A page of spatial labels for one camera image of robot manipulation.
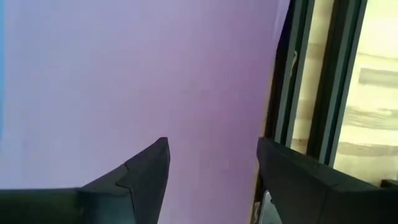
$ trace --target lavender wall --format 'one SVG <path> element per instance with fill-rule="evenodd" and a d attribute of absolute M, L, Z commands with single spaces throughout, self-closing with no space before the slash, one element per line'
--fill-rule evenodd
<path fill-rule="evenodd" d="M 0 188 L 75 187 L 160 136 L 160 223 L 247 222 L 288 0 L 6 1 Z"/>

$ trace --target purple wall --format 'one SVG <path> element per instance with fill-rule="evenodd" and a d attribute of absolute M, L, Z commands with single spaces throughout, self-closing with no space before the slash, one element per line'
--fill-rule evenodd
<path fill-rule="evenodd" d="M 0 188 L 81 186 L 168 136 L 160 223 L 246 223 L 287 3 L 6 1 Z"/>

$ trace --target pink wall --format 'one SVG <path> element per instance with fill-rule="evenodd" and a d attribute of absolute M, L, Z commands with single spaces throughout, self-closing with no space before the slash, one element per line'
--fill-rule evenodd
<path fill-rule="evenodd" d="M 81 186 L 168 136 L 159 223 L 246 223 L 287 4 L 6 1 L 0 188 Z"/>

